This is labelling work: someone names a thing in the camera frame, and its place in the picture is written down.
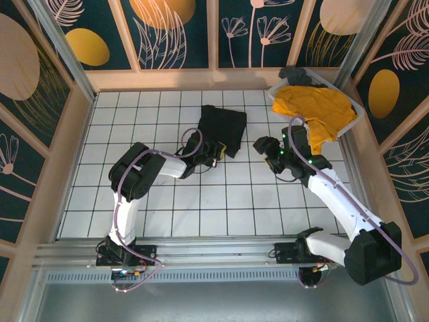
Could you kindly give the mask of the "black t-shirt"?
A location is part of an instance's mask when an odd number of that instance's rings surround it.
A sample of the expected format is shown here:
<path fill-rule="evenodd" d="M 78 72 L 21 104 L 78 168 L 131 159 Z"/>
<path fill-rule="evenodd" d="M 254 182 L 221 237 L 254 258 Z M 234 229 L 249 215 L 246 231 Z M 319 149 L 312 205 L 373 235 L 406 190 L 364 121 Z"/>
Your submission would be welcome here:
<path fill-rule="evenodd" d="M 201 107 L 198 129 L 206 139 L 226 145 L 226 155 L 230 158 L 234 158 L 241 149 L 246 125 L 246 112 L 221 109 L 213 105 Z"/>

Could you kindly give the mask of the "yellow t-shirt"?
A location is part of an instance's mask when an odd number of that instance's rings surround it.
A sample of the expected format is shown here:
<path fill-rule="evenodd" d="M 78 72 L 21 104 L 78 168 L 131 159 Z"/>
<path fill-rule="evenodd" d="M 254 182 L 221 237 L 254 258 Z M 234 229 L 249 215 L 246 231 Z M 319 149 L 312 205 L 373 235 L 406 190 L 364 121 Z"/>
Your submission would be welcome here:
<path fill-rule="evenodd" d="M 313 155 L 321 154 L 323 143 L 336 141 L 340 130 L 358 118 L 342 92 L 298 85 L 282 87 L 275 94 L 272 111 L 305 119 Z"/>

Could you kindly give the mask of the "white plastic laundry basket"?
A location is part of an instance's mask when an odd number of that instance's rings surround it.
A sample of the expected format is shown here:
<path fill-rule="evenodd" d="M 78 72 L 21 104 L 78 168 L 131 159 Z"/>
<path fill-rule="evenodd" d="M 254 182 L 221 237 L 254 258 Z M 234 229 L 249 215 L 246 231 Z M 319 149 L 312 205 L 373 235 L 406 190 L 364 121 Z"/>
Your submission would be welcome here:
<path fill-rule="evenodd" d="M 306 71 L 306 74 L 312 79 L 312 82 L 316 85 L 326 85 L 330 89 L 334 89 L 337 91 L 340 91 L 338 87 L 333 85 L 331 80 L 328 80 L 326 76 L 332 76 L 328 71 L 323 71 L 320 73 L 320 69 L 313 70 L 308 67 L 304 67 L 304 70 Z M 274 100 L 275 94 L 284 86 L 288 85 L 288 79 L 283 78 L 280 81 L 278 81 L 274 86 L 270 87 L 268 89 L 268 96 Z M 347 99 L 351 103 L 351 108 L 357 115 L 356 118 L 350 122 L 348 125 L 346 125 L 344 128 L 342 128 L 338 132 L 338 138 L 344 135 L 346 132 L 348 132 L 354 125 L 356 125 L 364 116 L 365 116 L 365 109 L 358 104 L 355 100 L 353 100 L 350 96 L 346 95 Z"/>

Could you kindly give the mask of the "dark grey garment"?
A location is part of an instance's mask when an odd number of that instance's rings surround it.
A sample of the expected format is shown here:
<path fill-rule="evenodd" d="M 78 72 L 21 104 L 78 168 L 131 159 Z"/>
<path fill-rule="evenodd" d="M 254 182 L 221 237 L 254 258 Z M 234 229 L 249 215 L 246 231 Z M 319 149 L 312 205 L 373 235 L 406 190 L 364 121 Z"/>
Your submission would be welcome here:
<path fill-rule="evenodd" d="M 304 68 L 295 66 L 285 66 L 280 69 L 278 76 L 281 79 L 287 79 L 288 84 L 291 86 L 305 86 L 305 87 L 316 87 L 316 88 L 327 88 L 323 83 L 316 84 L 312 77 L 307 75 Z"/>

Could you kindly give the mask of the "aluminium mounting rail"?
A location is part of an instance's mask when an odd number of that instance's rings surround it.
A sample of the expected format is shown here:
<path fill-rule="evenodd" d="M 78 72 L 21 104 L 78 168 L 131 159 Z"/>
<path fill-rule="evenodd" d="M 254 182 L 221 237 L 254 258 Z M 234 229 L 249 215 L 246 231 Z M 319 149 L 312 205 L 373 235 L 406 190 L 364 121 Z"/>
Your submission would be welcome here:
<path fill-rule="evenodd" d="M 32 268 L 67 270 L 95 267 L 100 238 L 64 238 L 40 244 Z M 294 243 L 288 236 L 140 237 L 137 245 L 154 245 L 164 268 L 250 268 L 275 266 L 268 257 L 276 243 Z"/>

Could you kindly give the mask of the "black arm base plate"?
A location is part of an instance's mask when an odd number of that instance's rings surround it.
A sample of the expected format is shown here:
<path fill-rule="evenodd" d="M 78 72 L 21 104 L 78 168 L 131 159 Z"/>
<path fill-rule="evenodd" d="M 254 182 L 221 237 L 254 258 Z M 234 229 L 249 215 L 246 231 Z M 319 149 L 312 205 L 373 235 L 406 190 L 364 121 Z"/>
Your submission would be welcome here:
<path fill-rule="evenodd" d="M 148 258 L 154 259 L 156 257 L 157 249 L 155 246 L 143 246 L 143 245 L 130 245 L 130 248 Z M 138 256 L 135 256 L 125 250 L 123 246 L 114 245 L 101 245 L 98 247 L 96 266 L 128 266 L 128 267 L 145 267 L 145 262 L 148 266 L 154 266 L 152 260 L 144 260 Z"/>
<path fill-rule="evenodd" d="M 325 264 L 332 261 L 322 256 L 311 254 L 301 242 L 275 243 L 268 257 L 275 259 L 277 264 Z"/>

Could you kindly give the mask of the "aluminium frame post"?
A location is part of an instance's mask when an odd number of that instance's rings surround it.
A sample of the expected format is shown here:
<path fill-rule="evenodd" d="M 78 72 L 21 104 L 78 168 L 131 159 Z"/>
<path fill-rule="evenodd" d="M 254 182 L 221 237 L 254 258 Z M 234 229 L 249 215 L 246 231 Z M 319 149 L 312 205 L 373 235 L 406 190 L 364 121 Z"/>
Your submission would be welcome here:
<path fill-rule="evenodd" d="M 70 44 L 68 43 L 64 32 L 57 24 L 52 15 L 48 4 L 45 0 L 26 0 L 33 10 L 35 16 L 39 19 L 42 27 L 46 31 L 49 39 L 53 42 L 58 50 L 59 55 L 63 58 L 65 65 L 73 75 L 76 83 L 82 89 L 87 99 L 94 103 L 97 92 L 92 87 L 85 71 L 78 61 Z"/>
<path fill-rule="evenodd" d="M 359 28 L 334 79 L 334 86 L 338 89 L 345 90 L 353 70 L 386 16 L 391 2 L 392 0 L 356 0 Z"/>

